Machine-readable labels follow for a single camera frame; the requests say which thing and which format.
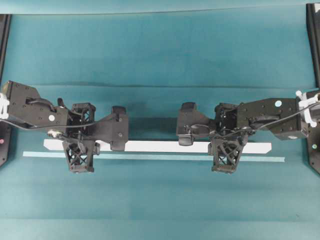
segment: black metal frame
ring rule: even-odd
[[[320,88],[320,11],[316,12],[316,3],[306,5],[306,26],[312,55],[315,84]],[[320,126],[312,129],[307,138],[307,151],[310,166],[320,173]]]
[[[9,37],[11,15],[0,14],[0,84],[4,70],[7,42]],[[0,167],[8,159],[11,138],[11,127],[5,122],[0,122]]]

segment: black cable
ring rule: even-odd
[[[312,108],[312,107],[314,107],[314,106],[317,106],[317,105],[319,105],[319,104],[320,104],[320,102],[313,103],[313,104],[311,104],[311,105],[309,105],[309,106],[307,106],[307,107],[305,107],[305,108],[303,108],[303,109],[295,112],[294,114],[291,114],[291,115],[286,116],[286,117],[284,117],[284,118],[281,118],[281,119],[278,119],[278,120],[275,120],[275,121],[266,123],[266,124],[264,124],[264,125],[256,128],[256,130],[259,131],[259,130],[261,130],[261,129],[267,127],[267,126],[270,126],[270,125],[272,125],[272,124],[276,124],[276,123],[279,123],[279,122],[281,122],[281,121],[285,121],[285,120],[287,120],[287,119],[290,119],[290,118],[292,118],[292,117],[294,117],[294,116],[296,116],[296,115],[301,114],[303,111],[305,111],[305,110],[307,110],[307,109],[310,109],[310,108]]]
[[[319,104],[320,104],[320,102],[313,103],[313,104],[311,104],[311,105],[309,105],[309,106],[307,106],[307,107],[305,107],[305,108],[303,108],[303,109],[301,109],[301,110],[299,110],[299,111],[297,111],[297,112],[295,112],[295,113],[293,113],[293,114],[291,114],[291,115],[289,115],[289,116],[286,116],[286,117],[284,117],[284,118],[281,118],[281,119],[278,119],[278,120],[275,120],[275,121],[266,123],[266,124],[264,124],[264,125],[262,125],[262,126],[260,126],[260,127],[258,127],[258,128],[239,129],[239,130],[230,132],[230,133],[228,133],[228,134],[226,134],[226,135],[222,135],[221,137],[222,137],[222,138],[227,138],[227,137],[230,137],[230,136],[235,135],[235,134],[240,133],[240,132],[252,132],[252,131],[253,131],[253,132],[256,132],[256,131],[260,131],[261,129],[263,129],[263,128],[265,128],[265,127],[268,127],[268,126],[273,125],[273,124],[277,124],[277,123],[279,123],[279,122],[288,120],[288,119],[290,119],[290,118],[292,118],[292,117],[294,117],[294,116],[296,116],[296,115],[299,115],[299,114],[301,114],[302,112],[304,112],[305,110],[310,109],[310,108],[313,108],[314,106],[317,106],[317,105],[319,105]],[[192,128],[193,126],[195,126],[195,127],[196,127],[196,126],[201,126],[201,127],[206,126],[207,128],[209,128],[207,125],[204,125],[204,124],[194,124],[194,125],[192,125],[190,128]]]
[[[33,130],[48,129],[48,128],[83,128],[83,127],[89,127],[89,126],[95,125],[95,124],[97,124],[99,122],[105,122],[105,121],[109,121],[109,120],[110,119],[108,119],[108,120],[99,120],[99,121],[93,121],[93,122],[90,122],[90,123],[79,124],[79,125],[47,125],[47,126],[35,126],[35,127],[21,126],[21,125],[15,124],[13,122],[10,122],[8,120],[5,120],[5,119],[0,119],[0,122],[7,123],[9,125],[12,125],[12,126],[18,128],[18,129],[22,129],[22,130],[25,130],[25,131],[33,131]]]

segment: white bar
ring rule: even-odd
[[[23,157],[32,158],[65,158],[63,152],[24,151]],[[162,161],[213,161],[213,156],[208,155],[178,155],[178,154],[129,154],[129,153],[101,153],[95,155],[94,159],[105,160],[162,160]],[[242,156],[240,162],[267,162],[284,163],[285,158],[281,156]]]
[[[110,144],[97,141],[100,144],[101,152],[110,152]],[[192,146],[180,146],[177,141],[128,141],[125,144],[126,152],[147,152],[147,153],[208,153],[206,141],[195,141]],[[52,151],[63,151],[61,140],[45,139],[43,146]],[[244,154],[266,154],[272,149],[271,142],[248,142]]]

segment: teal table surface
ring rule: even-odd
[[[294,98],[316,87],[304,1],[203,1],[197,6],[220,9],[184,12],[178,7],[192,2],[174,1],[177,12],[158,13],[134,13],[149,12],[147,1],[135,9],[122,1],[110,11],[134,14],[91,15],[63,2],[74,15],[13,15],[2,84],[31,85],[69,107],[90,102],[97,119],[124,106],[131,140],[177,140],[183,102],[213,118],[220,102]],[[53,9],[18,3],[1,4],[16,13]],[[112,3],[89,10],[105,13]],[[65,13],[61,4],[56,13]],[[250,141],[271,142],[266,156],[285,161],[241,162],[232,175],[211,172],[210,161],[139,155],[96,159],[95,173],[72,174],[63,158],[23,157],[48,152],[44,138],[12,132],[0,169],[0,239],[320,239],[320,176],[305,140],[259,132]]]

